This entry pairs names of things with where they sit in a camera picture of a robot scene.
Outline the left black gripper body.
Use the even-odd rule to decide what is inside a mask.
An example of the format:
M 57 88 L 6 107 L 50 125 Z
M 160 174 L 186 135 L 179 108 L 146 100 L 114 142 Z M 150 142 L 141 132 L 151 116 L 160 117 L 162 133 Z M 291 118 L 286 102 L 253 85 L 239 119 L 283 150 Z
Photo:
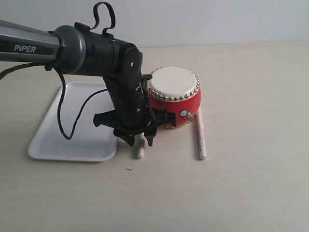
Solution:
M 153 78 L 151 74 L 139 72 L 126 76 L 127 80 L 121 80 L 121 77 L 103 76 L 114 109 L 96 113 L 93 118 L 95 127 L 112 128 L 119 138 L 131 138 L 141 133 L 153 138 L 157 127 L 176 125 L 176 114 L 147 93 L 147 81 Z

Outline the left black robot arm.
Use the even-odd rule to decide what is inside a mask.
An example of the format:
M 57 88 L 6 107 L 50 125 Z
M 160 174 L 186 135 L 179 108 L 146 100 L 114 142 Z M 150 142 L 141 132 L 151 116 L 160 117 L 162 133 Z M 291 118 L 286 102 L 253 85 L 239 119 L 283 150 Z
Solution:
M 110 34 L 93 33 L 79 23 L 42 31 L 1 21 L 0 59 L 17 62 L 1 77 L 34 66 L 54 69 L 60 78 L 66 74 L 102 77 L 114 110 L 95 114 L 93 123 L 113 128 L 114 135 L 130 146 L 137 134 L 152 146 L 159 126 L 176 125 L 175 113 L 163 105 L 158 109 L 150 105 L 146 88 L 152 76 L 141 73 L 142 53 Z

